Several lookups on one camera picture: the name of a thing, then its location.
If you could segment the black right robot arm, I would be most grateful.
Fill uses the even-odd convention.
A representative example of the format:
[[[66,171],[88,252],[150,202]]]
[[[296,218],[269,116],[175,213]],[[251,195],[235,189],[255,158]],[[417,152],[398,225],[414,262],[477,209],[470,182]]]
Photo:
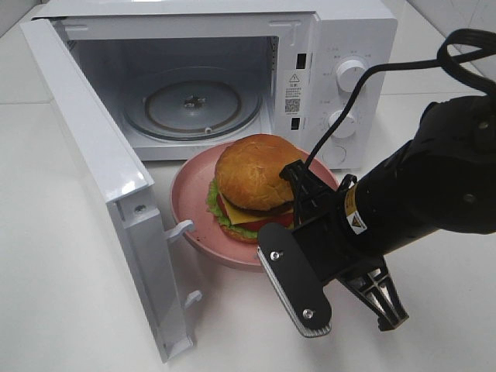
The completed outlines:
[[[288,247],[299,277],[280,289],[298,331],[329,332],[331,308],[322,289],[332,280],[376,313],[381,331],[396,329],[408,316],[388,253],[439,229],[495,231],[495,106],[486,96],[429,104],[413,139],[334,190],[301,161],[281,177],[300,214]]]

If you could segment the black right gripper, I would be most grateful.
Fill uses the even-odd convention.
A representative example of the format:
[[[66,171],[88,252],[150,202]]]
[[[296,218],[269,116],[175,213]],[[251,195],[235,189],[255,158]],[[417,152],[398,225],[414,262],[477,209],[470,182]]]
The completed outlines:
[[[366,253],[344,209],[344,190],[332,190],[302,160],[284,167],[294,196],[293,237],[319,281],[335,279],[377,315],[382,332],[405,322],[405,311],[381,253]]]

